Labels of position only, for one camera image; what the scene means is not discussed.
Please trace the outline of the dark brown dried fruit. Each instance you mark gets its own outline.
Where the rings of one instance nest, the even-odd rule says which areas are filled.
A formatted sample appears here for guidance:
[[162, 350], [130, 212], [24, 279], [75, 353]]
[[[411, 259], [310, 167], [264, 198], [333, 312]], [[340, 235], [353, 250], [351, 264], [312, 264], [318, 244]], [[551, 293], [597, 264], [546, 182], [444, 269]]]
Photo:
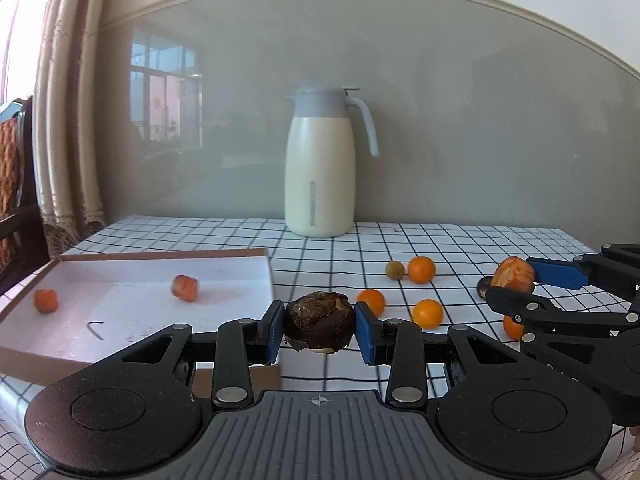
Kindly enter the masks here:
[[312, 292], [290, 302], [283, 313], [283, 333], [296, 351], [334, 353], [356, 332], [356, 312], [345, 295]]

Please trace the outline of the cream thermos jug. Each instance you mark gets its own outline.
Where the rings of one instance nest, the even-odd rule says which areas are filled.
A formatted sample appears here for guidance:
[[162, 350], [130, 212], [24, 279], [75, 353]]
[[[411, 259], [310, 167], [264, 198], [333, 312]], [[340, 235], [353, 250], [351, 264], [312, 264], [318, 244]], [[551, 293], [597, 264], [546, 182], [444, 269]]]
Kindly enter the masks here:
[[349, 110], [360, 111], [369, 153], [378, 157], [378, 136], [369, 107], [354, 87], [303, 87], [288, 99], [294, 112], [284, 170], [284, 220], [306, 237], [347, 233], [356, 207], [356, 151]]

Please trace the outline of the small orange fruit in box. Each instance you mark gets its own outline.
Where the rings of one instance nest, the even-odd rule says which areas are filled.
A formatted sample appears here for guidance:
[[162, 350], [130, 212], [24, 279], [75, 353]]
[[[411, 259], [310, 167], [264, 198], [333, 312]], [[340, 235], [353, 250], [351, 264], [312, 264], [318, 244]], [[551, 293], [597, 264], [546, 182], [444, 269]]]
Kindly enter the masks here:
[[36, 289], [34, 306], [41, 313], [53, 313], [58, 310], [58, 295], [54, 289]]

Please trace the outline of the wooden chair with cushion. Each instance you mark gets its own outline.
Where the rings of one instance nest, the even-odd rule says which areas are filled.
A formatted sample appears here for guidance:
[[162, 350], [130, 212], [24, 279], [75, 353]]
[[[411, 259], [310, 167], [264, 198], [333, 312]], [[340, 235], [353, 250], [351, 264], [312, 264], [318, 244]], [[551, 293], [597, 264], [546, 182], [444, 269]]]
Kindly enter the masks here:
[[1, 291], [49, 261], [37, 202], [32, 99], [1, 107]]

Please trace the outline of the beige curtain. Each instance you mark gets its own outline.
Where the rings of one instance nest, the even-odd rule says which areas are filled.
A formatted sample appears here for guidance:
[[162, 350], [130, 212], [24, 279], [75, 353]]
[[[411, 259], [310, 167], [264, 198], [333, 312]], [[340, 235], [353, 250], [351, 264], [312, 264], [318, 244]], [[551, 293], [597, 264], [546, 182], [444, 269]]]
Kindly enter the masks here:
[[105, 226], [94, 142], [94, 76], [104, 0], [49, 0], [32, 140], [37, 200], [52, 258]]

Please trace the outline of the small brown longan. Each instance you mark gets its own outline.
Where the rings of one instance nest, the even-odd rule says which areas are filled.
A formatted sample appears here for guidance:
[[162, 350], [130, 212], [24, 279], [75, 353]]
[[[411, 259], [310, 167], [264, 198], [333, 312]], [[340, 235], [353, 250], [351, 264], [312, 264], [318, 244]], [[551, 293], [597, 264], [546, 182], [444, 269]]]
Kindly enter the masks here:
[[400, 281], [405, 276], [404, 264], [400, 261], [390, 261], [385, 266], [385, 275], [392, 281]]

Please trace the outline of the small orange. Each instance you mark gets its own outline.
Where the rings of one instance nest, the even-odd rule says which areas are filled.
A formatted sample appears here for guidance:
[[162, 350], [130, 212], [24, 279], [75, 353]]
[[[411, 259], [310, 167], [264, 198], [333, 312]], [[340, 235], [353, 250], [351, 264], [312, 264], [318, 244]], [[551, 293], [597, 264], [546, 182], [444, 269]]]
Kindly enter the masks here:
[[386, 299], [377, 289], [363, 289], [358, 294], [357, 301], [366, 304], [377, 318], [382, 316], [386, 308]]

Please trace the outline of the peeled orange piece in box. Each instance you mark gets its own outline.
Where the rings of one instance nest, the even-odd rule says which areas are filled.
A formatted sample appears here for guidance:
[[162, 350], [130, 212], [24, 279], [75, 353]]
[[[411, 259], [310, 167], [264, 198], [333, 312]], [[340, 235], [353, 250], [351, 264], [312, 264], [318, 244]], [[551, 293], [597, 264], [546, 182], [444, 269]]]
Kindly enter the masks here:
[[171, 293], [182, 301], [195, 302], [198, 299], [198, 280], [179, 274], [171, 283]]

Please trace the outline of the dark chestnut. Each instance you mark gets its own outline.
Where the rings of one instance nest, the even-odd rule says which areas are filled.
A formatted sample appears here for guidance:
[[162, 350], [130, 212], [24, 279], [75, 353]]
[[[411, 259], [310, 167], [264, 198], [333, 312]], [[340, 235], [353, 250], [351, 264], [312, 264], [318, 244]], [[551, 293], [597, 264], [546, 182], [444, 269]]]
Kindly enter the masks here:
[[484, 278], [481, 278], [477, 282], [476, 292], [477, 292], [477, 295], [480, 296], [480, 298], [486, 299], [486, 292], [488, 291], [488, 289], [490, 289], [491, 280], [492, 280], [491, 276], [484, 276]]

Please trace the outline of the black hex key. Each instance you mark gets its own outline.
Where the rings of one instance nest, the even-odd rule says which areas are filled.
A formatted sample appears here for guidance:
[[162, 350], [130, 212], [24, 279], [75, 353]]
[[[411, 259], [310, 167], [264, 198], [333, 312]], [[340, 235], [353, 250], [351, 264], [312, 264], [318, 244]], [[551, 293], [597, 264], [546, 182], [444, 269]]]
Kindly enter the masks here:
[[103, 321], [89, 321], [86, 324], [87, 330], [93, 334], [99, 340], [103, 340], [103, 337], [99, 334], [98, 328], [103, 324]]

